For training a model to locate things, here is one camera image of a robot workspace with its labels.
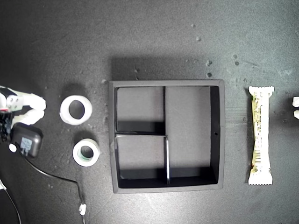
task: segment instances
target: debris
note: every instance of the debris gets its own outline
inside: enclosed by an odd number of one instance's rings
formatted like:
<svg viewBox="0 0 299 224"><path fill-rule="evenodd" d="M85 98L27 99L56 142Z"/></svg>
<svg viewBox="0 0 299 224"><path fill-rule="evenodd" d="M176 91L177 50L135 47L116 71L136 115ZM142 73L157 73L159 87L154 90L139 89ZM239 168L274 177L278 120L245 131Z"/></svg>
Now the debris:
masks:
<svg viewBox="0 0 299 224"><path fill-rule="evenodd" d="M207 62L206 62L206 66L209 67L211 64L212 64L212 61L207 60Z"/></svg>

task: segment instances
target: masking tape roll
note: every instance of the masking tape roll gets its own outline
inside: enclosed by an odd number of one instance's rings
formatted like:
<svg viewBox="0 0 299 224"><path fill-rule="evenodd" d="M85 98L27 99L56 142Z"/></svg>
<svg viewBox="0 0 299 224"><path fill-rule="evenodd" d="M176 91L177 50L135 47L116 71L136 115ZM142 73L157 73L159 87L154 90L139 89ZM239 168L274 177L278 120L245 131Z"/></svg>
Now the masking tape roll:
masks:
<svg viewBox="0 0 299 224"><path fill-rule="evenodd" d="M87 158L82 155L81 148L83 146L88 146L93 151L93 157ZM79 141L73 149L73 158L77 164L83 167L90 167L98 161L100 156L100 147L96 141L92 139L83 139Z"/></svg>
<svg viewBox="0 0 299 224"><path fill-rule="evenodd" d="M81 102L82 105L84 106L85 112L84 112L84 115L80 119L76 119L76 118L72 117L70 114L70 105L75 100ZM73 95L73 96L69 96L64 99L64 101L62 102L62 104L60 106L59 115L61 117L61 120L67 124L81 125L90 118L90 116L92 115L92 112L93 112L93 106L92 106L91 102L86 97Z"/></svg>

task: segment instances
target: white robot part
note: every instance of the white robot part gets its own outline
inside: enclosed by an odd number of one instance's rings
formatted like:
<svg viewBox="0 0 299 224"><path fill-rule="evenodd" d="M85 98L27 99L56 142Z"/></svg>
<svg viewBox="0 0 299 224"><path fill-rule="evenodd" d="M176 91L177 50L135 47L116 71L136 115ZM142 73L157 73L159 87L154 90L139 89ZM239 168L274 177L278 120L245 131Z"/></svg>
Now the white robot part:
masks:
<svg viewBox="0 0 299 224"><path fill-rule="evenodd" d="M299 97L293 98L293 107L299 107Z"/></svg>
<svg viewBox="0 0 299 224"><path fill-rule="evenodd" d="M15 116L12 126L21 122L26 125L33 125L44 117L46 101L33 93L24 93L0 86L0 110L15 112L23 109L23 106L30 106L32 110L25 114Z"/></svg>
<svg viewBox="0 0 299 224"><path fill-rule="evenodd" d="M33 125L36 122L38 122L40 119L42 119L44 117L44 115L45 115L44 111L38 111L38 110L32 109L25 114L15 116L13 118L11 127L13 127L14 124L18 123L18 122L24 123L26 125Z"/></svg>

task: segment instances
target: wrapped snack bar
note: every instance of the wrapped snack bar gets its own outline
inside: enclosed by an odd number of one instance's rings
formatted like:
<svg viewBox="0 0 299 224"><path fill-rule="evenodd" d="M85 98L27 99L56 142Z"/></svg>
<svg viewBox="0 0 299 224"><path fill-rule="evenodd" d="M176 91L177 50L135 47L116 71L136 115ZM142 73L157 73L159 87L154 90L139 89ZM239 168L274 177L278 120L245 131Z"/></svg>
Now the wrapped snack bar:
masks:
<svg viewBox="0 0 299 224"><path fill-rule="evenodd" d="M249 87L252 95L252 116L254 128L254 149L249 185L272 184L269 159L269 98L274 87Z"/></svg>

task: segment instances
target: dark gray surface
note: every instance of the dark gray surface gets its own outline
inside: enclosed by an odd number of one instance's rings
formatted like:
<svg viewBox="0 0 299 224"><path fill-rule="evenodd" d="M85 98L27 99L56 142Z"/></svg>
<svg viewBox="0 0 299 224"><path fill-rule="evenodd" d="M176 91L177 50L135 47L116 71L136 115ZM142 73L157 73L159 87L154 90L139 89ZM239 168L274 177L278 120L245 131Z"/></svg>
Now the dark gray surface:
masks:
<svg viewBox="0 0 299 224"><path fill-rule="evenodd" d="M299 95L298 11L295 0L3 0L1 85L46 98L45 117L37 124L44 145L34 163L81 181L88 224L297 224L299 121L292 97ZM113 194L102 80L134 80L136 68L140 80L205 79L211 72L211 79L225 81L222 190ZM249 85L276 88L270 98L272 186L247 185L253 149ZM90 120L77 127L58 115L63 97L74 93L88 96L94 107ZM80 137L95 138L103 152L91 168L72 159ZM0 177L24 223L81 223L76 187L41 176L4 145ZM14 210L0 197L0 222L13 223Z"/></svg>
<svg viewBox="0 0 299 224"><path fill-rule="evenodd" d="M153 132L165 135L164 88L119 88L116 114L118 132Z"/></svg>
<svg viewBox="0 0 299 224"><path fill-rule="evenodd" d="M210 87L166 87L165 96L171 177L199 176L211 160Z"/></svg>

